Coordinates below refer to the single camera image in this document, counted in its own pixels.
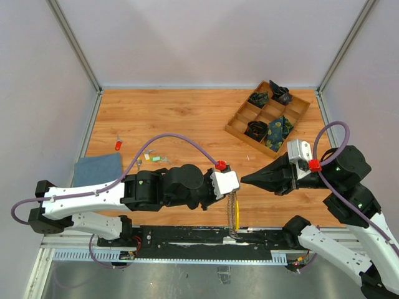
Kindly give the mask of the large keyring with yellow handle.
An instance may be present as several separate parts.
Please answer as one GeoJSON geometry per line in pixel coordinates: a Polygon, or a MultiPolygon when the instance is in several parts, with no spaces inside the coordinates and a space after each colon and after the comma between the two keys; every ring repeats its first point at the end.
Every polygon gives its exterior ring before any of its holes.
{"type": "Polygon", "coordinates": [[[228,194],[227,215],[229,236],[235,240],[239,240],[239,202],[236,191],[228,194]]]}

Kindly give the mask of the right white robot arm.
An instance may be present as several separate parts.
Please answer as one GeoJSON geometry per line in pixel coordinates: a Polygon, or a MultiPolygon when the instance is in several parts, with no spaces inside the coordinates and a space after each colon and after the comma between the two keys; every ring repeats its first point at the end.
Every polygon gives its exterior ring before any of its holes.
{"type": "Polygon", "coordinates": [[[244,184],[278,196],[300,188],[329,189],[324,199],[328,211],[361,243],[358,254],[326,236],[301,216],[282,228],[289,249],[309,249],[345,272],[366,298],[398,298],[398,242],[387,226],[381,206],[362,179],[372,170],[353,145],[313,172],[306,160],[309,151],[285,153],[271,164],[241,178],[244,184]]]}

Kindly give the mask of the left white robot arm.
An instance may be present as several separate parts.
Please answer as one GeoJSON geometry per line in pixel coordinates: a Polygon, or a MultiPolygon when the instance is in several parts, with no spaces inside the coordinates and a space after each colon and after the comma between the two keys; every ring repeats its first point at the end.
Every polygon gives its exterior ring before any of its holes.
{"type": "Polygon", "coordinates": [[[162,207],[187,206],[202,210],[225,198],[224,174],[206,173],[193,164],[155,171],[139,171],[111,187],[109,183],[63,189],[39,181],[37,198],[49,197],[31,209],[28,224],[39,234],[57,234],[77,226],[86,213],[104,210],[157,212],[162,207]]]}

